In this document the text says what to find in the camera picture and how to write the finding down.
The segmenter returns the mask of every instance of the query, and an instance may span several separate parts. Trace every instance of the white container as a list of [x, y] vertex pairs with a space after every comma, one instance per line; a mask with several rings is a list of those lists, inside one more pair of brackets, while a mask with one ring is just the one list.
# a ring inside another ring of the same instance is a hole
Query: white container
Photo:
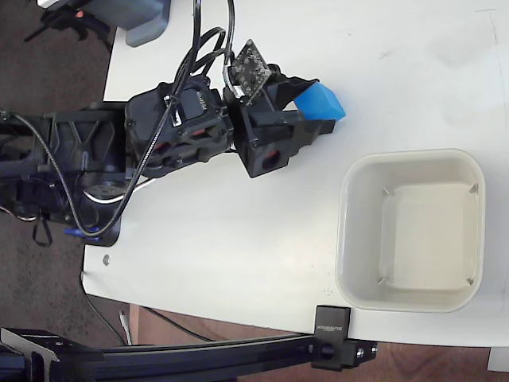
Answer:
[[451, 312], [483, 273], [485, 189], [460, 150], [373, 154], [343, 179], [336, 281], [365, 310]]

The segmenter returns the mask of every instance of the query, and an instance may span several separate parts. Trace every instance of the circuit board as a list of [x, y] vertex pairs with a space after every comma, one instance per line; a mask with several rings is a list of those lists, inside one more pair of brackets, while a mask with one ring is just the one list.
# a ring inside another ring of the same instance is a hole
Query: circuit board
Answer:
[[252, 40], [248, 40], [232, 64], [232, 74], [251, 103], [272, 74]]

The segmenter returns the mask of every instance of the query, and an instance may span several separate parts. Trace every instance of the white tabletop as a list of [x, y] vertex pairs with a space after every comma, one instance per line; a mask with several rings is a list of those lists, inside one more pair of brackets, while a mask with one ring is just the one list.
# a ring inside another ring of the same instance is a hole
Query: white tabletop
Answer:
[[[359, 157], [456, 147], [487, 179], [484, 277], [451, 314], [355, 310], [350, 337], [509, 346], [509, 2], [236, 0], [235, 50], [253, 38], [289, 76], [318, 77], [348, 116], [333, 134], [250, 179], [223, 154], [135, 194], [112, 248], [86, 248], [88, 293], [228, 322], [313, 332], [315, 306], [347, 306], [336, 286], [339, 190]], [[204, 2], [204, 30], [227, 25]], [[117, 32], [105, 100], [172, 82], [191, 44], [192, 2], [136, 49]], [[212, 84], [222, 87], [220, 66]], [[103, 265], [103, 256], [110, 265]]]
[[58, 0], [37, 0], [37, 5], [41, 8], [49, 8], [56, 2], [58, 2]]

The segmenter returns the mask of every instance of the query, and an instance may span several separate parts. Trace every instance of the black cable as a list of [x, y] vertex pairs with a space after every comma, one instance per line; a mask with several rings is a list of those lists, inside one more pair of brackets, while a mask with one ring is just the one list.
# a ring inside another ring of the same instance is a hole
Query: black cable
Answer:
[[196, 57], [198, 55], [198, 51], [200, 50], [200, 30], [201, 30], [201, 0], [194, 0], [194, 11], [193, 11], [193, 20], [194, 20], [194, 30], [192, 35], [192, 49], [191, 54], [189, 55], [189, 60], [185, 65], [185, 72], [179, 81], [175, 82], [175, 86], [173, 86], [172, 94], [170, 95], [169, 105], [166, 108], [157, 128], [154, 130], [150, 137], [150, 144], [147, 146], [145, 153], [142, 155], [142, 160], [140, 161], [138, 168], [134, 172], [134, 175], [127, 185], [126, 192], [124, 194], [124, 198], [120, 201], [117, 208], [114, 210], [110, 221], [102, 227], [100, 230], [96, 232], [90, 232], [84, 226], [83, 221], [81, 220], [81, 216], [78, 213], [76, 208], [76, 203], [74, 202], [74, 198], [72, 196], [71, 190], [68, 187], [68, 183], [65, 180], [64, 173], [62, 169], [56, 163], [56, 159], [49, 148], [49, 145], [46, 143], [42, 134], [37, 130], [37, 128], [27, 119], [21, 117], [17, 114], [11, 114], [14, 118], [18, 119], [20, 122], [24, 123], [34, 134], [34, 136], [41, 142], [46, 154], [50, 162], [55, 167], [55, 171], [58, 174], [60, 181], [62, 182], [62, 186], [64, 187], [65, 194], [69, 201], [69, 208], [71, 209], [72, 216], [74, 217], [74, 221], [76, 222], [76, 227], [83, 233], [83, 235], [87, 238], [96, 238], [104, 236], [106, 232], [108, 232], [119, 220], [120, 216], [124, 212], [127, 206], [127, 202], [132, 196], [136, 184], [138, 183], [139, 178], [141, 177], [143, 171], [145, 170], [146, 163], [148, 162], [150, 155], [153, 152], [154, 147], [156, 146], [157, 139], [161, 135], [166, 123], [169, 120], [169, 116], [171, 115], [173, 107], [178, 103], [182, 90], [186, 85], [188, 78], [191, 75], [192, 67], [196, 63]]
[[214, 63], [214, 61], [216, 60], [217, 57], [224, 55], [224, 52], [226, 52], [225, 49], [218, 49], [218, 50], [215, 50], [214, 52], [207, 53], [205, 56], [200, 58], [195, 63], [193, 71], [197, 72], [202, 67], [205, 67], [205, 69], [208, 68], [210, 65], [212, 65]]
[[235, 3], [234, 0], [228, 0], [228, 37], [226, 40], [226, 52], [224, 54], [224, 64], [227, 65], [231, 60], [233, 53], [233, 33], [235, 32]]
[[111, 323], [99, 312], [99, 310], [95, 307], [94, 303], [91, 301], [91, 299], [88, 297], [87, 292], [85, 291], [85, 287], [83, 286], [83, 280], [82, 280], [82, 274], [84, 272], [84, 265], [85, 265], [85, 254], [83, 253], [83, 258], [81, 259], [81, 273], [80, 273], [80, 279], [78, 280], [78, 283], [80, 285], [80, 289], [83, 292], [83, 296], [88, 302], [88, 305], [94, 310], [94, 312], [99, 316], [102, 322], [104, 322], [104, 325], [107, 326], [109, 330], [118, 338], [120, 343], [123, 346], [127, 346], [126, 340], [123, 339], [123, 337], [120, 335], [120, 333], [111, 325]]
[[156, 310], [154, 310], [152, 308], [147, 308], [146, 306], [143, 306], [143, 309], [145, 309], [146, 311], [150, 312], [151, 314], [155, 314], [160, 319], [165, 320], [170, 325], [175, 326], [177, 329], [182, 330], [183, 332], [189, 334], [190, 336], [193, 336], [193, 337], [198, 338], [199, 340], [202, 340], [202, 341], [205, 341], [205, 342], [214, 342], [214, 340], [211, 340], [208, 337], [202, 336], [201, 334], [198, 334], [198, 333], [194, 333], [193, 331], [185, 328], [184, 326], [177, 324], [171, 318], [167, 318], [164, 314], [160, 314], [159, 312], [157, 312]]
[[[220, 26], [217, 26], [215, 28], [212, 28], [210, 30], [208, 30], [207, 32], [205, 32], [203, 34], [203, 36], [201, 36], [200, 38], [200, 49], [203, 48], [203, 46], [211, 39], [213, 38], [215, 35], [219, 35], [217, 37], [217, 42], [216, 42], [216, 45], [214, 47], [214, 51], [218, 50], [221, 48], [221, 46], [223, 46], [223, 42], [224, 42], [224, 38], [226, 37], [226, 31], [221, 28]], [[182, 60], [181, 64], [179, 65], [178, 67], [178, 70], [177, 70], [177, 75], [175, 76], [176, 78], [176, 81], [181, 77], [182, 75], [182, 72], [184, 71], [184, 67], [185, 65], [187, 65], [188, 63], [188, 60], [189, 60], [189, 57], [191, 55], [191, 50], [189, 50], [185, 56], [184, 56], [184, 59]], [[204, 71], [202, 72], [203, 75], [207, 75], [208, 73], [208, 70], [210, 69], [210, 66], [206, 67], [204, 69]]]
[[235, 32], [235, 4], [234, 0], [228, 0], [228, 36], [226, 40], [226, 52], [224, 53], [224, 64], [223, 64], [223, 80], [228, 89], [233, 93], [235, 97], [238, 96], [233, 84], [230, 80], [230, 73], [228, 72], [228, 63], [233, 62], [235, 54], [233, 53], [233, 35]]
[[[217, 37], [217, 42], [216, 42], [216, 45], [214, 45], [214, 52], [217, 52], [218, 50], [221, 49], [221, 47], [223, 46], [223, 41], [224, 41], [224, 38], [226, 37], [226, 32], [223, 31], [220, 33], [220, 35]], [[208, 71], [210, 70], [210, 68], [212, 67], [212, 64], [214, 64], [214, 60], [216, 58], [214, 58], [212, 61], [210, 61], [208, 64], [205, 65], [204, 67], [204, 70], [201, 74], [203, 74], [204, 76], [207, 75]]]

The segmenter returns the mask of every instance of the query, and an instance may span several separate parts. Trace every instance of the black bracket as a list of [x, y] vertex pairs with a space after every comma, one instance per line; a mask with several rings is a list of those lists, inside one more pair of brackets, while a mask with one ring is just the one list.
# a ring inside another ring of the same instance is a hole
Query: black bracket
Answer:
[[77, 2], [61, 6], [57, 10], [46, 10], [41, 16], [42, 26], [25, 38], [25, 42], [33, 40], [48, 29], [59, 31], [73, 29], [79, 38], [79, 41], [88, 38], [88, 31], [92, 31], [97, 38], [104, 44], [108, 51], [111, 51], [111, 44], [108, 41], [110, 26], [103, 21], [95, 18], [80, 8], [87, 5], [90, 0], [79, 0]]
[[25, 356], [29, 382], [95, 381], [99, 350], [90, 349], [45, 330], [2, 329], [0, 341]]
[[340, 372], [376, 358], [377, 343], [348, 339], [349, 324], [350, 308], [317, 306], [313, 368]]
[[349, 308], [318, 306], [315, 334], [215, 341], [183, 346], [95, 350], [44, 330], [2, 329], [3, 375], [25, 372], [28, 382], [209, 382], [311, 362], [341, 371], [375, 359], [377, 344], [348, 339]]

